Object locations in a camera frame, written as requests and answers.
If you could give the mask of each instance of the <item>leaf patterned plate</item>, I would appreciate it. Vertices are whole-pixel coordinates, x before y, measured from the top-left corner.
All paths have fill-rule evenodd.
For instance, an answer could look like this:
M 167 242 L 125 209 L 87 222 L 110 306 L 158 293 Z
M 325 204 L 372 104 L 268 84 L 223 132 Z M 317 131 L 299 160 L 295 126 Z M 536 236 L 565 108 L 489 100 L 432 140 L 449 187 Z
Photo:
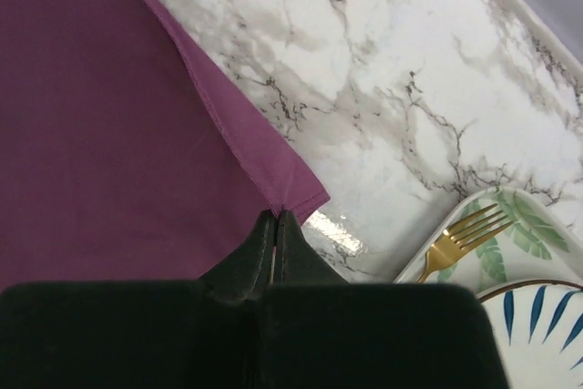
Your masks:
M 513 389 L 583 385 L 583 291 L 527 282 L 489 293 L 483 304 Z
M 425 253 L 442 230 L 493 203 L 497 203 L 514 224 L 453 267 L 434 272 L 428 282 L 455 283 L 474 293 L 508 282 L 533 279 L 581 282 L 583 243 L 531 194 L 508 187 L 480 191 L 459 204 L 396 282 L 415 282 L 424 269 Z

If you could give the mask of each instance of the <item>marble surface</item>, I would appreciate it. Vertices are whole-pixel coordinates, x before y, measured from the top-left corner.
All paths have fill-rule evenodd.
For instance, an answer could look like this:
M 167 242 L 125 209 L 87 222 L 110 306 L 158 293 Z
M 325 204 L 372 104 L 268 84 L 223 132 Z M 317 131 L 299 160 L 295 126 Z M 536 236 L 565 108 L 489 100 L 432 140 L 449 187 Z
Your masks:
M 583 87 L 497 0 L 161 1 L 329 190 L 304 229 L 347 279 L 496 184 L 583 238 Z

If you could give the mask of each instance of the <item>napkin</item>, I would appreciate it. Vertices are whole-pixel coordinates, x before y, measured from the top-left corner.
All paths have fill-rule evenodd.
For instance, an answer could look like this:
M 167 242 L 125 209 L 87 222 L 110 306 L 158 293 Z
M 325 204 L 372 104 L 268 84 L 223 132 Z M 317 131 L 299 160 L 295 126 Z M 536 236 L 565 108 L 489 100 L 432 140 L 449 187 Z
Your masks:
M 328 196 L 158 0 L 0 0 L 0 290 L 194 279 Z

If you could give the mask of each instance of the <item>round plate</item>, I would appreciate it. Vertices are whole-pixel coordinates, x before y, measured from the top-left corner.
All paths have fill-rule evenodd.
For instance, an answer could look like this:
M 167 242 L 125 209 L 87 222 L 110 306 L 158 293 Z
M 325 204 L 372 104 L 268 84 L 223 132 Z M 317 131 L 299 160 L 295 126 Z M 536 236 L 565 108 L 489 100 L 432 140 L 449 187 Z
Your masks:
M 503 287 L 483 299 L 513 389 L 583 385 L 583 290 L 561 282 Z

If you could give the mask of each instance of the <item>fork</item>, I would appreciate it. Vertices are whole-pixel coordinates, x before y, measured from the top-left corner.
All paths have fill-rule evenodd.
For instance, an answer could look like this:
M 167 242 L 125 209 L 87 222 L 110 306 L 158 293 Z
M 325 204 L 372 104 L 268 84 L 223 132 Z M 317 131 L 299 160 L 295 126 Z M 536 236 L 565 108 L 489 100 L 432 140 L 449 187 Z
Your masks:
M 417 282 L 424 282 L 432 272 L 449 268 L 470 251 L 512 225 L 512 220 L 505 221 L 508 216 L 502 210 L 474 221 L 497 205 L 485 207 L 447 227 L 429 247 L 425 258 L 425 271 Z

